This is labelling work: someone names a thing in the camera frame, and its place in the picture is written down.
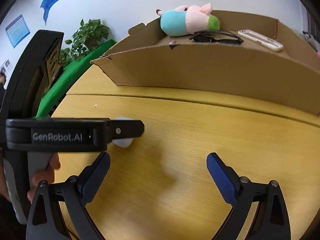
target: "blue gripper pad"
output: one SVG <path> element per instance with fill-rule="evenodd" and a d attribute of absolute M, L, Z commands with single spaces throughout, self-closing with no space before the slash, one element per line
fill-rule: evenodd
<path fill-rule="evenodd" d="M 100 188 L 108 170 L 110 168 L 110 156 L 105 153 L 100 161 L 96 164 L 96 168 L 88 176 L 86 182 L 81 188 L 81 203 L 86 205 L 92 202 L 98 189 Z"/>
<path fill-rule="evenodd" d="M 207 156 L 207 168 L 224 201 L 234 207 L 237 202 L 236 187 L 212 154 Z"/>

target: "white wall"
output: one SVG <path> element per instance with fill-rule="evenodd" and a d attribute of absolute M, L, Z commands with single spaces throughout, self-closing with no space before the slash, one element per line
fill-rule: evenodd
<path fill-rule="evenodd" d="M 15 48 L 10 43 L 10 40 L 7 36 L 5 28 L 20 14 L 23 15 L 25 22 L 28 25 L 30 30 L 30 34 Z M 24 51 L 25 47 L 31 40 L 34 33 L 40 28 L 39 21 L 34 18 L 35 11 L 31 6 L 30 0 L 17 0 L 15 4 L 12 6 L 10 12 L 5 17 L 4 21 L 0 25 L 0 65 L 2 65 L 5 60 L 9 60 L 12 66 L 17 64 L 22 52 Z M 7 73 L 7 81 L 10 79 L 12 70 Z"/>
<path fill-rule="evenodd" d="M 284 24 L 302 30 L 304 19 L 299 0 L 59 0 L 49 12 L 47 25 L 43 21 L 42 0 L 18 0 L 0 27 L 0 63 L 9 59 L 14 65 L 32 35 L 38 29 L 62 31 L 65 38 L 78 29 L 84 18 L 101 18 L 111 29 L 111 38 L 119 41 L 128 29 L 157 18 L 156 9 L 163 11 L 180 5 L 203 5 L 211 2 L 214 9 L 256 13 L 280 19 Z M 12 48 L 4 28 L 23 14 L 31 34 L 15 49 Z"/>

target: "green plush ear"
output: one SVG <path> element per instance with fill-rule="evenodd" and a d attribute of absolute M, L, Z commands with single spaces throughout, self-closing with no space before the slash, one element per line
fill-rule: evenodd
<path fill-rule="evenodd" d="M 220 21 L 217 17 L 210 15 L 208 21 L 208 30 L 219 30 L 220 29 Z"/>

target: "sunglasses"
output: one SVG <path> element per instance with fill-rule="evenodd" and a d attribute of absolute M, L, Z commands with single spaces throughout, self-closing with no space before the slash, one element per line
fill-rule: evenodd
<path fill-rule="evenodd" d="M 236 38 L 236 40 L 235 39 L 215 39 L 212 36 L 210 36 L 214 34 L 226 35 L 229 37 Z M 194 40 L 195 42 L 219 42 L 219 43 L 237 44 L 237 45 L 240 45 L 243 42 L 243 39 L 241 39 L 239 36 L 224 30 L 206 30 L 206 31 L 195 32 L 194 35 L 189 38 L 189 40 Z"/>

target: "white object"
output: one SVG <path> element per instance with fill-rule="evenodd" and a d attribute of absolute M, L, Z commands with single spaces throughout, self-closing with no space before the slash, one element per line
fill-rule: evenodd
<path fill-rule="evenodd" d="M 252 30 L 240 30 L 238 31 L 238 34 L 273 51 L 280 51 L 283 49 L 283 45 L 281 43 Z"/>
<path fill-rule="evenodd" d="M 128 118 L 128 117 L 124 117 L 124 116 L 120 116 L 120 117 L 117 117 L 116 120 L 133 120 L 133 119 Z M 115 145 L 117 145 L 121 148 L 128 148 L 132 144 L 132 142 L 133 142 L 133 138 L 112 140 L 112 143 L 114 143 Z"/>

